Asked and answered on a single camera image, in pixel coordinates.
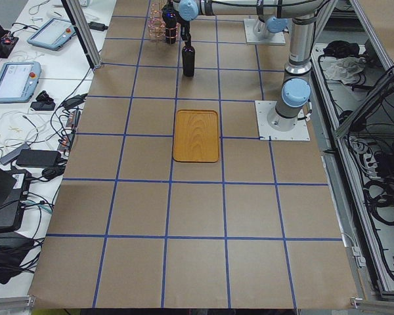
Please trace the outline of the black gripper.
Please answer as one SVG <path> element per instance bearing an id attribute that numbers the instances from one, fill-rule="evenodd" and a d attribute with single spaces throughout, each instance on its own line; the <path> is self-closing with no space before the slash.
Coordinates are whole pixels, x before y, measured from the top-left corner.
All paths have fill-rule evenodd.
<path id="1" fill-rule="evenodd" d="M 192 39 L 191 39 L 191 34 L 190 34 L 190 22 L 183 20 L 182 18 L 179 20 L 181 30 L 180 30 L 180 35 L 183 38 L 183 41 L 185 42 L 186 47 L 190 47 L 192 45 Z"/>

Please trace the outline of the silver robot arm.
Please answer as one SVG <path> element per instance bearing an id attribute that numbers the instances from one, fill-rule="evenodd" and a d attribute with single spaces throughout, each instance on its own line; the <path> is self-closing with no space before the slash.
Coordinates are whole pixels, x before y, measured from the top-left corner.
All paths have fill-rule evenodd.
<path id="1" fill-rule="evenodd" d="M 284 63 L 283 85 L 301 79 L 309 82 L 311 53 L 315 42 L 317 18 L 327 1 L 174 1 L 173 9 L 181 33 L 190 45 L 190 23 L 198 16 L 244 16 L 251 18 L 246 34 L 248 44 L 255 47 L 256 60 L 263 56 L 267 61 L 260 62 L 258 70 L 249 71 L 243 67 L 244 56 L 237 54 L 237 65 L 219 65 L 221 100 L 258 100 L 270 96 L 278 102 L 278 116 L 285 121 L 291 108 L 286 105 L 278 77 L 259 79 L 260 93 L 255 94 L 255 76 L 261 71 L 277 71 L 280 62 Z"/>
<path id="2" fill-rule="evenodd" d="M 268 34 L 276 34 L 283 32 L 288 26 L 287 18 L 277 18 L 276 16 L 258 16 L 258 21 L 256 22 L 253 30 L 255 34 L 262 37 L 266 37 Z"/>

